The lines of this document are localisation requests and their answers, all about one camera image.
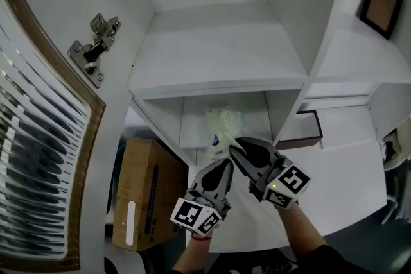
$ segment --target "black picture frame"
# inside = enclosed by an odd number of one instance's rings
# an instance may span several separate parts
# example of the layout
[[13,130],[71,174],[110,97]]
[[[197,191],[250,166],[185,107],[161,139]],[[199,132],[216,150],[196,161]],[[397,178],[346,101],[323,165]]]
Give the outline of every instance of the black picture frame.
[[380,35],[382,35],[384,38],[386,38],[388,40],[389,38],[391,38],[392,32],[394,31],[394,27],[397,23],[399,11],[401,9],[401,5],[403,4],[403,0],[397,0],[396,1],[396,5],[395,5],[394,10],[392,12],[391,21],[390,21],[390,24],[389,24],[387,30],[381,29],[377,24],[375,24],[374,22],[372,22],[371,20],[369,20],[367,18],[367,12],[368,12],[368,8],[370,6],[370,3],[371,3],[371,0],[364,0],[363,5],[362,5],[362,9],[361,9],[361,12],[360,12],[360,20],[363,21],[364,23],[366,23],[367,25],[369,25],[370,27],[372,27]]

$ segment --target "white cabinet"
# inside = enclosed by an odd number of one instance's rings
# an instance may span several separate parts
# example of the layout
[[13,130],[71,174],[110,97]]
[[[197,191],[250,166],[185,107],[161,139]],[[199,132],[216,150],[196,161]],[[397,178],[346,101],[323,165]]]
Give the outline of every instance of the white cabinet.
[[[115,147],[131,98],[132,108],[188,165],[208,161],[204,115],[216,101],[237,104],[245,133],[274,143],[299,108],[367,105],[377,137],[411,113],[409,43],[399,31],[394,42],[386,41],[359,21],[360,0],[27,2],[73,70],[106,103],[106,150]],[[122,27],[101,55],[105,79],[95,89],[67,50],[75,40],[91,42],[89,23],[98,12],[118,16]],[[410,19],[400,21],[403,28]],[[93,215],[83,208],[82,223],[98,222],[82,241],[86,253],[98,234],[103,239],[110,166],[101,161],[103,171],[91,166],[85,188],[84,200],[96,208]],[[100,178],[106,187],[97,186]],[[102,261],[101,250],[94,250],[90,262]]]

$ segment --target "cardboard box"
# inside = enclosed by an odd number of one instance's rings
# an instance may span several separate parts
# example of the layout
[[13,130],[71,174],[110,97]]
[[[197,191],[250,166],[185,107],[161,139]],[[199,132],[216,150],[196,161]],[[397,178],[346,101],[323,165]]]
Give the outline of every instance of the cardboard box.
[[114,213],[113,244],[141,251],[177,236],[170,221],[187,188],[184,165],[152,139],[127,139]]

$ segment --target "forearm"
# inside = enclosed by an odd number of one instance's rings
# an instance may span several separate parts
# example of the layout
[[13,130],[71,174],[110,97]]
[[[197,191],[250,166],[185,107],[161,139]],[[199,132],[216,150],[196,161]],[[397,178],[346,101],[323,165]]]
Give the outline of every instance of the forearm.
[[197,241],[191,238],[173,270],[183,274],[197,274],[204,272],[211,240]]
[[279,209],[278,213],[285,227],[291,249],[298,261],[304,259],[319,246],[326,245],[324,238],[298,204],[294,203],[288,210]]

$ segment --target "picture frame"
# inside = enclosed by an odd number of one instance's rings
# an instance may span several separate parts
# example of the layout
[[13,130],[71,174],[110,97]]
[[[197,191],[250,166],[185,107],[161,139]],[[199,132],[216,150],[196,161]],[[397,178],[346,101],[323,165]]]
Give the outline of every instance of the picture frame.
[[360,20],[387,40],[398,20],[403,0],[364,0]]

